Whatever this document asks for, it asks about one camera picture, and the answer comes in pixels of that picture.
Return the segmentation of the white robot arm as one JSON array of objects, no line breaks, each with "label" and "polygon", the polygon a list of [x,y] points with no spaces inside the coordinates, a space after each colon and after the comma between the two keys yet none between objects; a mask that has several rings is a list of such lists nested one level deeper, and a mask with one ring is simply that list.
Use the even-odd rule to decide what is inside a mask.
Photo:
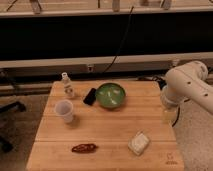
[{"label": "white robot arm", "polygon": [[213,86],[205,82],[207,77],[208,68],[201,61],[176,66],[165,74],[166,85],[161,90],[160,99],[166,122],[172,126],[177,123],[184,98],[196,102],[213,115]]}]

